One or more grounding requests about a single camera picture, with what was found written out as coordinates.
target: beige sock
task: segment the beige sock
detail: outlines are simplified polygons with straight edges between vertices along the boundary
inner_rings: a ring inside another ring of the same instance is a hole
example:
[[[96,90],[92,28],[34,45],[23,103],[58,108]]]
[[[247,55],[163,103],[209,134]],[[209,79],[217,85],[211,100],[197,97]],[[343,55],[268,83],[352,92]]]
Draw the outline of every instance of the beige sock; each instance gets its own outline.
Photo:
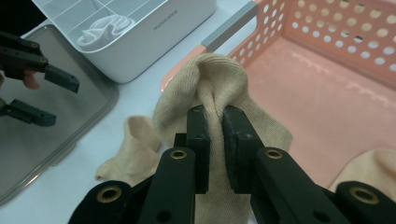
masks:
[[[119,152],[98,168],[95,178],[119,180],[135,186],[154,175],[161,157],[157,154],[160,144],[151,118],[129,117],[125,121],[124,139]]]
[[[153,123],[162,140],[173,145],[175,133],[186,132],[187,111],[204,105],[211,138],[209,192],[196,195],[195,223],[247,223],[248,195],[234,194],[227,178],[221,129],[223,109],[244,110],[268,147],[289,149],[291,135],[248,95],[245,69],[225,56],[203,54],[189,60],[164,90]]]
[[[268,147],[288,150],[291,135],[249,97],[245,69],[222,55],[203,54],[189,60],[164,90],[154,111],[153,124],[168,147],[173,146],[176,133],[186,132],[187,111],[195,105],[205,107],[211,138],[209,192],[196,195],[195,223],[247,223],[251,213],[249,195],[234,194],[226,174],[223,109],[234,105],[244,110]],[[148,118],[129,118],[119,153],[98,169],[97,178],[121,180],[134,186],[157,168],[159,156],[154,152],[157,145]]]
[[[359,155],[346,165],[330,190],[351,180],[371,185],[396,202],[396,150],[372,150]]]

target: brass screw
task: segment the brass screw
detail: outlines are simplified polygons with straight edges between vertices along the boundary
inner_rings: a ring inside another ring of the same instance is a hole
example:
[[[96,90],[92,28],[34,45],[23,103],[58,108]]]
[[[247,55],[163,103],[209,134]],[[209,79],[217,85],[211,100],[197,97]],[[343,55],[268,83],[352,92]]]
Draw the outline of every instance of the brass screw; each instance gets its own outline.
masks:
[[[274,150],[274,149],[268,149],[265,151],[265,155],[271,159],[274,160],[278,160],[278,159],[282,159],[283,158],[283,154],[278,151],[278,150]]]
[[[175,150],[171,152],[171,158],[174,160],[182,160],[187,157],[187,152],[183,150]]]
[[[378,197],[369,189],[365,189],[362,187],[353,187],[349,190],[350,194],[352,196],[361,201],[362,203],[368,203],[368,204],[378,204],[379,199]]]
[[[107,186],[99,191],[96,200],[99,203],[112,203],[121,196],[122,190],[116,185]]]

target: white table surface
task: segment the white table surface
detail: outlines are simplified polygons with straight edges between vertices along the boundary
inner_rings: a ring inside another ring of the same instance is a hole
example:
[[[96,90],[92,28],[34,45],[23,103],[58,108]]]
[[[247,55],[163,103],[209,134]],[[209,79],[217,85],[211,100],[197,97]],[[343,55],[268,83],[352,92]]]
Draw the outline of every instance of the white table surface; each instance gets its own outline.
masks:
[[[248,0],[218,0],[218,8],[211,17],[138,78],[120,84],[120,98],[112,111],[89,130],[61,162],[2,205],[0,223],[67,223],[88,191],[100,184],[94,179],[96,169],[119,150],[127,117],[151,116],[161,95],[163,76],[246,2]]]

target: fabric fold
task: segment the fabric fold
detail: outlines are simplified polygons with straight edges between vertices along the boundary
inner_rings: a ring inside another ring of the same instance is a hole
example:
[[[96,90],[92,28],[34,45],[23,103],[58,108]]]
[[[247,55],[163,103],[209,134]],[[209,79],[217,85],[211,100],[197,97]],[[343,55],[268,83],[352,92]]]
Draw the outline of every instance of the fabric fold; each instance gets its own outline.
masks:
[[[245,69],[223,55],[208,53],[189,60],[160,97],[152,117],[153,126],[146,125],[149,124],[148,118],[144,118],[145,125],[141,126],[128,121],[119,153],[98,169],[97,178],[121,180],[134,186],[139,180],[152,175],[160,157],[153,150],[159,142],[156,134],[168,147],[172,147],[175,134],[186,132],[187,112],[196,105],[205,107],[211,145],[209,191],[195,197],[195,223],[247,223],[251,215],[250,197],[234,194],[226,173],[221,129],[224,107],[234,105],[244,110],[268,147],[288,150],[292,137],[282,124],[249,97]],[[152,147],[145,143],[145,139],[151,136],[156,143]]]
[[[221,129],[223,109],[234,105],[244,110],[268,147],[289,149],[291,134],[271,118],[248,95],[248,76],[237,62],[218,54],[202,54],[188,61],[163,92],[154,112],[153,124],[169,147],[175,133],[186,132],[187,111],[204,105],[209,134],[209,192],[196,195],[196,223],[247,223],[249,196],[231,190],[224,160]]]
[[[396,202],[396,150],[367,151],[352,161],[337,176],[329,190],[345,181],[359,181],[375,187]]]
[[[152,127],[151,118],[129,117],[125,121],[124,138],[114,158],[102,164],[95,175],[97,180],[112,179],[131,187],[154,175],[160,155],[161,140]]]

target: gray tray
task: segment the gray tray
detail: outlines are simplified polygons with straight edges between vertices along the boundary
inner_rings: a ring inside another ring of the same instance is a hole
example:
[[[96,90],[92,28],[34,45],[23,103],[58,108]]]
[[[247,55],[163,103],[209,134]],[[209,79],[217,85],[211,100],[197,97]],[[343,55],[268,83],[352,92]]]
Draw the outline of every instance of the gray tray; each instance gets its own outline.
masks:
[[[54,26],[44,26],[26,39],[38,42],[49,63],[77,77],[80,86],[75,94],[35,74],[40,89],[33,91],[21,81],[6,78],[1,98],[8,103],[24,101],[56,115],[57,120],[52,127],[39,127],[0,117],[0,205],[67,155],[119,96],[117,86],[77,53]]]

